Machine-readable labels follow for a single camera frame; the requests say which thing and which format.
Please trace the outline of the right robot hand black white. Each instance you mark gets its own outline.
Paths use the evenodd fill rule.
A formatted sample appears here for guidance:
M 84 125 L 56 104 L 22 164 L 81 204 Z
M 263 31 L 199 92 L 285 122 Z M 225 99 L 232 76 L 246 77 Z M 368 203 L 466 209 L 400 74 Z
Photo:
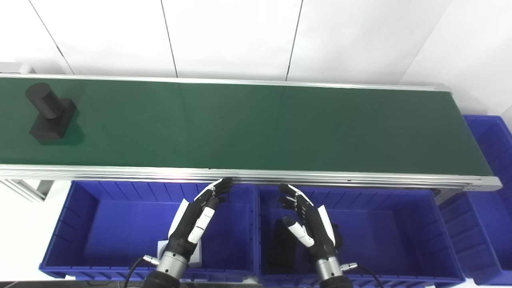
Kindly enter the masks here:
M 284 194 L 282 207 L 296 213 L 285 215 L 284 226 L 308 249 L 312 261 L 338 257 L 338 244 L 334 228 L 325 206 L 316 207 L 304 192 L 290 184 L 280 184 Z

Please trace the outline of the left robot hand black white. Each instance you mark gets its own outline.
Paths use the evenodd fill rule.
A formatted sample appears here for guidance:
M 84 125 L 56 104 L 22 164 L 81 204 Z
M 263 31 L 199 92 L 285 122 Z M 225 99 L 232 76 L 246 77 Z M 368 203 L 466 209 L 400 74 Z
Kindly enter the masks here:
M 172 221 L 165 252 L 190 261 L 216 207 L 226 201 L 221 195 L 228 193 L 232 186 L 232 178 L 221 178 L 204 188 L 194 201 L 183 200 Z

